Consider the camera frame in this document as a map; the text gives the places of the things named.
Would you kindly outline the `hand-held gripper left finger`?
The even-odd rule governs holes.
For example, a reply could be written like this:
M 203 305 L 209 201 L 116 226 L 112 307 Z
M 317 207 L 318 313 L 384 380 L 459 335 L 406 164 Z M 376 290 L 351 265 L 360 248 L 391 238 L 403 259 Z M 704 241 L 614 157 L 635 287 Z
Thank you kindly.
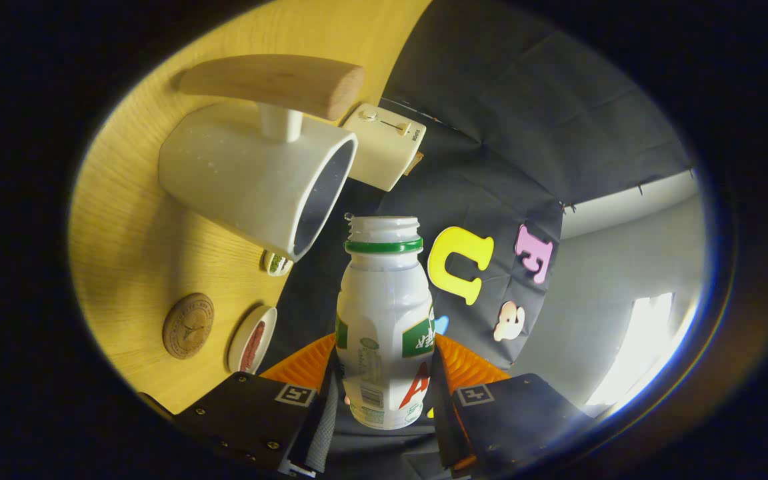
M 325 470 L 339 404 L 336 336 L 265 373 L 233 373 L 182 410 L 177 425 L 220 457 L 275 477 Z

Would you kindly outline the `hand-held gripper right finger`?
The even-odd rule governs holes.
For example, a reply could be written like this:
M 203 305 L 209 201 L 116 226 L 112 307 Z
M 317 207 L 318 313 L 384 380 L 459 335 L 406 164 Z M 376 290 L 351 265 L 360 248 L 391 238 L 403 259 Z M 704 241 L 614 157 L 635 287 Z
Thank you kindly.
M 542 377 L 515 377 L 437 335 L 432 408 L 440 461 L 454 477 L 509 477 L 558 457 L 591 417 Z

